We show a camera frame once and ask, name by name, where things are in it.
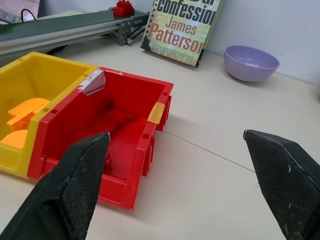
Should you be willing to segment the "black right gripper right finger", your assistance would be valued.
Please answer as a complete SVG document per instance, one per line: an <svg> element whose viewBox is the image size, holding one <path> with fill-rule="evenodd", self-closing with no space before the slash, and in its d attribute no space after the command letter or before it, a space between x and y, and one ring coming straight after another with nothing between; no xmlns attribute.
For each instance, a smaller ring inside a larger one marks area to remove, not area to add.
<svg viewBox="0 0 320 240"><path fill-rule="evenodd" d="M286 240L320 240L320 165L296 142L246 129L255 174Z"/></svg>

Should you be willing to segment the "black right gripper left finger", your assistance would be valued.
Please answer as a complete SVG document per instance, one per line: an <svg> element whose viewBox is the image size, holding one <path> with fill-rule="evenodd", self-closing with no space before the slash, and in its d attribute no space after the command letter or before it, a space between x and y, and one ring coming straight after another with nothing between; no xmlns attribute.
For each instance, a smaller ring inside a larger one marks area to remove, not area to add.
<svg viewBox="0 0 320 240"><path fill-rule="evenodd" d="M34 186L0 240L86 240L110 140L103 132L70 145Z"/></svg>

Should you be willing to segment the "green conveyor belt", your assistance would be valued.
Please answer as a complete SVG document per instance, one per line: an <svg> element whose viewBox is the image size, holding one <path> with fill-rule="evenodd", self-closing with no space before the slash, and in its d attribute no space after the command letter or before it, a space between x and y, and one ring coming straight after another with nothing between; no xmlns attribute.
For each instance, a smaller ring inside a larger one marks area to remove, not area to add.
<svg viewBox="0 0 320 240"><path fill-rule="evenodd" d="M132 28L145 26L149 12L117 17L113 9L31 20L0 26L0 56L51 50L78 41L115 33L120 46L127 44Z"/></svg>

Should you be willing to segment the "red block in bin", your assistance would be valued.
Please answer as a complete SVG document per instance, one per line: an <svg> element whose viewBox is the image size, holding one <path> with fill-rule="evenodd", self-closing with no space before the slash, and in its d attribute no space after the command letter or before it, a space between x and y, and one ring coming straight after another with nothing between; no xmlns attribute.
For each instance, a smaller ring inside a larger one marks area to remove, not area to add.
<svg viewBox="0 0 320 240"><path fill-rule="evenodd" d="M91 135L109 132L110 135L113 136L127 123L135 120L136 117L137 115L134 112L111 107L95 117L86 130Z"/></svg>

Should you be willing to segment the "red plastic storage bin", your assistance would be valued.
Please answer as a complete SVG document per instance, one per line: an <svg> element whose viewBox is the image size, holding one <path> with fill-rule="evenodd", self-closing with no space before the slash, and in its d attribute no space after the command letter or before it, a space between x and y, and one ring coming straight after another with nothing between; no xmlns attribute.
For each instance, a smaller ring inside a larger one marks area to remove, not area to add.
<svg viewBox="0 0 320 240"><path fill-rule="evenodd" d="M40 180L70 145L108 132L99 200L132 211L140 179L153 161L155 133L168 119L174 85L110 68L103 71L102 89L92 94L73 90L40 120L27 176Z"/></svg>

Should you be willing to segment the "orange block with half-round top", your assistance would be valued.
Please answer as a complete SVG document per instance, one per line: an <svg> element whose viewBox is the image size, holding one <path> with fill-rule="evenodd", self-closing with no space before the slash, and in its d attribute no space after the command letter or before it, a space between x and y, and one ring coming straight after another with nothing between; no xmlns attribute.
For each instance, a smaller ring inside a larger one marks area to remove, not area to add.
<svg viewBox="0 0 320 240"><path fill-rule="evenodd" d="M7 111L9 120L6 122L11 131L27 130L31 119L50 103L45 98L31 98Z"/></svg>

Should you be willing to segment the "white torn label tape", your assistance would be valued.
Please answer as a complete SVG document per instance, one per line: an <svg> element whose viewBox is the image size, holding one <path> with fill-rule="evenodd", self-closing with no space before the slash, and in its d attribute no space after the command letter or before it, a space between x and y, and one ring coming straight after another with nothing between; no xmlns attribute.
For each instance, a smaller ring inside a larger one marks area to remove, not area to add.
<svg viewBox="0 0 320 240"><path fill-rule="evenodd" d="M89 96L104 89L105 85L105 73L101 68L98 68L78 86L77 90L86 96Z"/></svg>

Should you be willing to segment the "yellow plastic storage bin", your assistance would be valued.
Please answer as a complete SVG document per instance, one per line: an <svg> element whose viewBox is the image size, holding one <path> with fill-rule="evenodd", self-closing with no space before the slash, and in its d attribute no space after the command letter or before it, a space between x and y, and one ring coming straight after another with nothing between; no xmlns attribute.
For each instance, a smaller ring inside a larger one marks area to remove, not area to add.
<svg viewBox="0 0 320 240"><path fill-rule="evenodd" d="M26 179L40 120L95 70L81 63L39 52L28 53L0 68L0 141L13 132L9 110L35 98L48 100L28 125L23 149L0 142L0 171Z"/></svg>

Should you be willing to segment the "yellow tape piece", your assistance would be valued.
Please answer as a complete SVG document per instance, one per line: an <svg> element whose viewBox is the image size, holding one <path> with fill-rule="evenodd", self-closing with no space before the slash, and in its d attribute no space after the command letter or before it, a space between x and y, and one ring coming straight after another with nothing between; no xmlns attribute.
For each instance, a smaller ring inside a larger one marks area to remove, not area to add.
<svg viewBox="0 0 320 240"><path fill-rule="evenodd" d="M156 102L148 116L147 121L158 125L161 122L165 106L166 105L164 103Z"/></svg>

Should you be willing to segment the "lavender bowl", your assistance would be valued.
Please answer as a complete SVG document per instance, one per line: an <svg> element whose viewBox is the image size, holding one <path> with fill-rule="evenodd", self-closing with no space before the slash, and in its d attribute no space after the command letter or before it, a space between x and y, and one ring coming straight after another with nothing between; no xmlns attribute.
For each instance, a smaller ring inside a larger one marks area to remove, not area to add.
<svg viewBox="0 0 320 240"><path fill-rule="evenodd" d="M224 67L234 78L258 83L270 77L280 66L271 54L242 45L229 46L224 51Z"/></svg>

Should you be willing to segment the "James Patterson paperback book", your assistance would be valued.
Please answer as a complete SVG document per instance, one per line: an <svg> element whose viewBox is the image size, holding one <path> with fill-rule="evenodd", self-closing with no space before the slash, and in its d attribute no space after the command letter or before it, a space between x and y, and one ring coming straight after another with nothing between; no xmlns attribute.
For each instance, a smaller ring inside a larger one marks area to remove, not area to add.
<svg viewBox="0 0 320 240"><path fill-rule="evenodd" d="M224 0L154 0L141 48L197 68Z"/></svg>

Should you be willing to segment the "red toy building block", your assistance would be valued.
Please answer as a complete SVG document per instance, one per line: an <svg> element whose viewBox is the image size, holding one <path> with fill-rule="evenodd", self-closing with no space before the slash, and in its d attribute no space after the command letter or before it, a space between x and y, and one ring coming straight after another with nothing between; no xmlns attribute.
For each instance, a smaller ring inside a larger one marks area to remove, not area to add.
<svg viewBox="0 0 320 240"><path fill-rule="evenodd" d="M130 17L135 14L135 9L129 0L119 0L113 9L113 15L116 18Z"/></svg>

